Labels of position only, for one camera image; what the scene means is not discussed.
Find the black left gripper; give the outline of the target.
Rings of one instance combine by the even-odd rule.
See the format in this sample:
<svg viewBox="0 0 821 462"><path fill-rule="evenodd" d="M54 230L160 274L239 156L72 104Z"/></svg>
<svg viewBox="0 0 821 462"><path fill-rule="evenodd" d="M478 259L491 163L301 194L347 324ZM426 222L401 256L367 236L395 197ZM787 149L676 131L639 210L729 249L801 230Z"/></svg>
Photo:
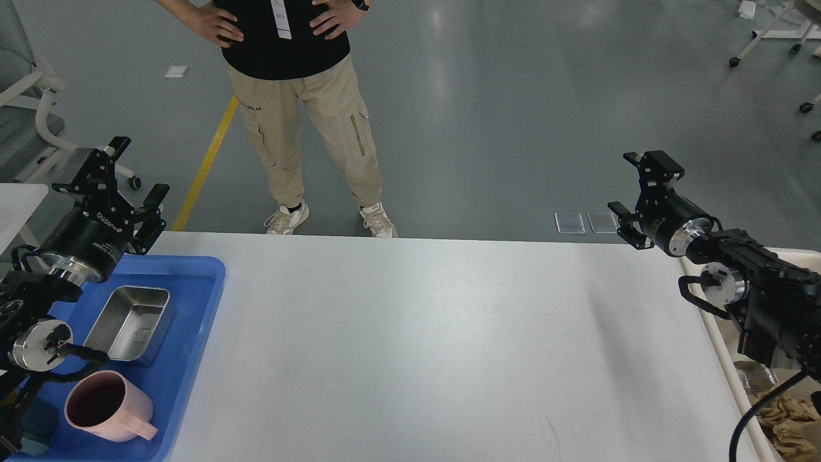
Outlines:
<svg viewBox="0 0 821 462"><path fill-rule="evenodd" d="M129 144L131 138L118 135L102 149L81 149L87 157L74 178L52 183L52 190L70 196L76 207L37 250L48 275L74 286L104 282L126 252L147 254L166 228L161 208L168 184L153 185L136 213L118 190L115 161ZM134 224L140 225L135 234Z"/></svg>

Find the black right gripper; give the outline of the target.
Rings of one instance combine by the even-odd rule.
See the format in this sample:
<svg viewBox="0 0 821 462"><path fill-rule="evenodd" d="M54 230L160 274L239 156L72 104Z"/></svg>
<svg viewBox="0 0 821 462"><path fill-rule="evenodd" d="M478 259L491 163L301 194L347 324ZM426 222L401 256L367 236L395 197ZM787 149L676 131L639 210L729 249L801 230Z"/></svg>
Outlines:
<svg viewBox="0 0 821 462"><path fill-rule="evenodd" d="M673 190L685 169L663 150L628 152L622 158L636 167L640 193L638 213L619 201L607 202L618 220L616 234L637 250L658 246L670 257L685 257L692 242L715 227L715 218ZM638 220L644 234L634 226Z"/></svg>

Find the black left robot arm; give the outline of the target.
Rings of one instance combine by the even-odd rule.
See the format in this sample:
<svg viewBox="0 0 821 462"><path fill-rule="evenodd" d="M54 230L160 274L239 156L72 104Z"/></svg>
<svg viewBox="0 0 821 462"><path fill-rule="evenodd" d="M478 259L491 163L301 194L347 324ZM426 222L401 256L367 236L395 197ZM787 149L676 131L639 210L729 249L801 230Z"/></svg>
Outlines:
<svg viewBox="0 0 821 462"><path fill-rule="evenodd" d="M144 255L167 223L161 204L170 190L155 184L140 207L121 195L115 164L131 144L118 135L103 148L82 149L84 164L70 182L54 182L74 205L40 246L12 250L2 279L2 432L6 459L22 450L23 418L39 389L70 383L108 360L100 350L74 344L67 322L50 315L56 302L77 302L85 282L105 282L123 255Z"/></svg>

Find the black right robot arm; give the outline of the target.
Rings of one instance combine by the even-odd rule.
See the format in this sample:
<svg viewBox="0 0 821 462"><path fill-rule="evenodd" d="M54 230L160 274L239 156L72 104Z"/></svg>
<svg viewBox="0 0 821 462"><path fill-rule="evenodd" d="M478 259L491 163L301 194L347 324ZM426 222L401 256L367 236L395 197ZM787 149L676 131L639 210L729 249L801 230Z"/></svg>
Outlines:
<svg viewBox="0 0 821 462"><path fill-rule="evenodd" d="M741 355L768 368L785 357L798 368L738 421L728 450L728 459L736 461L741 434L757 412L803 379L819 380L819 274L782 260L747 231L722 228L718 218L675 192L685 169L664 151L623 157L638 171L640 194L633 209L608 203L618 218L618 236L633 248L659 248L702 266L700 274L679 278L681 296L733 322Z"/></svg>

